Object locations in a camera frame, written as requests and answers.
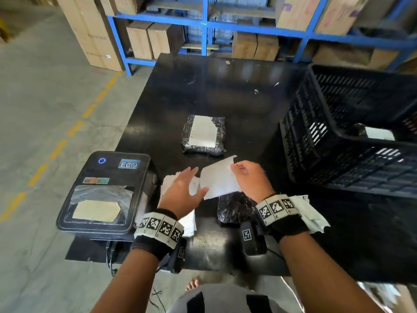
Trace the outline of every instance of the black tabletop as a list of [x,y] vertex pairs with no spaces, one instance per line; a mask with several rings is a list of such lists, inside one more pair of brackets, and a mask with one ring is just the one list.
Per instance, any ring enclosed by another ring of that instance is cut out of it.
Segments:
[[[149,77],[116,151],[149,154],[160,177],[188,166],[203,168],[237,155],[261,164],[274,189],[308,194],[331,224],[313,237],[354,279],[417,282],[417,200],[293,184],[286,169],[279,120],[294,99],[304,65],[162,54]],[[226,117],[226,153],[221,158],[183,154],[181,133],[189,114]],[[271,252],[246,256],[237,228],[217,221],[217,199],[195,211],[185,268],[288,275]],[[268,247],[279,252],[270,237]],[[121,244],[122,262],[128,244]],[[67,259],[105,261],[105,242],[76,237]]]

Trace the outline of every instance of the hand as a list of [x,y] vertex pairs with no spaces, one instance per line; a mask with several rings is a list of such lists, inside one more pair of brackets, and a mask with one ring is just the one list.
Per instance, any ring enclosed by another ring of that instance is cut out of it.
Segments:
[[198,170],[198,167],[193,170],[190,167],[185,169],[162,196],[159,207],[173,212],[178,220],[199,206],[201,200],[208,192],[208,187],[205,187],[200,189],[195,195],[190,195],[190,182]]
[[265,172],[258,163],[243,160],[230,165],[240,188],[247,197],[256,203],[275,194]]

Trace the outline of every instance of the plastic crate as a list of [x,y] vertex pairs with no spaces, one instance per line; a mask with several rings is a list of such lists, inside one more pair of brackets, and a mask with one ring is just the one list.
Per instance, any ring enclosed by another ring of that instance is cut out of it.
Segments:
[[[348,135],[356,123],[396,140]],[[417,77],[315,65],[280,126],[294,182],[417,198]]]

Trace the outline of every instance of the metal shelf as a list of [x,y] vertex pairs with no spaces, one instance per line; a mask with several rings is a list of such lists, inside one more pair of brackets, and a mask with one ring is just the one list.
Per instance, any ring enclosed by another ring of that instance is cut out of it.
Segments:
[[[400,2],[394,7],[391,14],[388,16],[389,19],[395,19],[398,17],[402,9],[405,8],[408,2],[411,0],[400,0]],[[386,38],[378,37],[368,37],[362,35],[327,35],[327,34],[317,34],[314,30],[320,19],[320,16],[326,6],[328,0],[320,0],[319,5],[310,21],[307,30],[296,31],[296,30],[287,30],[282,28],[270,27],[270,26],[259,26],[258,20],[253,20],[255,24],[252,25],[243,25],[235,24],[230,22],[217,21],[216,16],[224,13],[236,14],[236,15],[246,15],[254,18],[272,18],[273,9],[267,7],[248,7],[248,6],[235,6],[225,3],[213,3],[210,4],[209,0],[158,0],[149,6],[156,6],[162,9],[162,13],[155,12],[143,12],[137,15],[126,15],[118,14],[116,17],[120,19],[129,19],[137,21],[149,21],[154,23],[166,23],[166,24],[176,24],[184,26],[193,26],[201,27],[202,40],[205,40],[201,43],[201,54],[203,56],[207,55],[207,44],[212,43],[212,34],[213,29],[221,30],[233,30],[233,31],[242,31],[250,32],[257,34],[268,34],[268,35],[277,35],[277,36],[286,36],[286,37],[295,37],[300,38],[301,42],[295,53],[293,62],[298,63],[301,59],[301,55],[304,52],[304,49],[309,40],[322,40],[329,42],[339,42],[347,43],[357,46],[364,47],[375,47],[383,48],[389,50],[398,50],[400,51],[399,55],[395,58],[393,62],[387,67],[386,70],[392,71],[396,69],[401,63],[403,63],[417,48],[417,37],[408,37],[403,40],[391,40]],[[192,19],[188,17],[179,17],[175,16],[174,10],[196,10],[199,11],[201,19]],[[122,47],[120,38],[114,23],[114,17],[107,16],[112,32],[116,39],[120,55],[122,57],[123,63],[126,68],[128,75],[132,75],[130,65],[146,65],[154,66],[156,60],[144,60],[138,58],[127,57],[125,50]]]

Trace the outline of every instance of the foot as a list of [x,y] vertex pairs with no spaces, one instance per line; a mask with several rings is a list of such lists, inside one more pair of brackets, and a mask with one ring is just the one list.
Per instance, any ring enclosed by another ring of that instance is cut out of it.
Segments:
[[195,289],[199,285],[200,285],[200,282],[199,282],[198,279],[191,280],[190,283],[187,285],[187,288],[185,289],[185,291],[189,291],[189,290]]

